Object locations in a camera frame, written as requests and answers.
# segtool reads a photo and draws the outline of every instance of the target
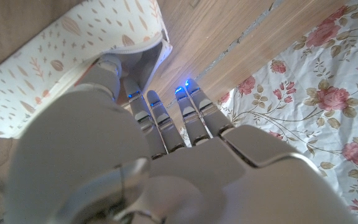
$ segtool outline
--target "blue led light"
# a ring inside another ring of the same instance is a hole
[[[175,91],[175,94],[176,94],[177,92],[179,92],[180,90],[182,90],[181,87],[177,88],[177,90]]]

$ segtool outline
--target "leaf-patterned fabric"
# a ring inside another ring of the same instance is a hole
[[[172,49],[162,30],[156,0],[87,0],[75,6],[0,64],[0,138],[20,136],[103,52],[141,52],[162,41],[156,69]]]
[[[300,37],[218,106],[236,126],[256,126],[309,157],[358,216],[358,1]]]

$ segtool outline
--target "metal finger segment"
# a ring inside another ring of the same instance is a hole
[[[194,80],[187,80],[185,86],[190,98],[203,117],[205,125],[213,136],[218,136],[225,130],[234,127]]]
[[[155,91],[150,90],[147,92],[147,100],[150,103],[155,122],[157,123],[158,129],[160,130],[168,153],[173,152],[181,147],[186,147],[185,142],[181,138],[171,117],[169,117],[169,114],[158,97],[158,94]]]
[[[151,158],[156,159],[166,155],[167,151],[165,150],[161,135],[155,125],[149,107],[143,98],[138,84],[130,77],[126,77],[123,82],[132,114],[134,115],[136,121],[140,124],[140,128],[145,134],[146,140],[149,144]]]
[[[187,97],[185,89],[181,86],[178,87],[175,91],[175,96],[183,116],[183,122],[185,123],[191,145],[195,146],[197,143],[203,142],[202,140],[209,139],[209,134],[198,116],[197,111],[191,104],[190,99]]]

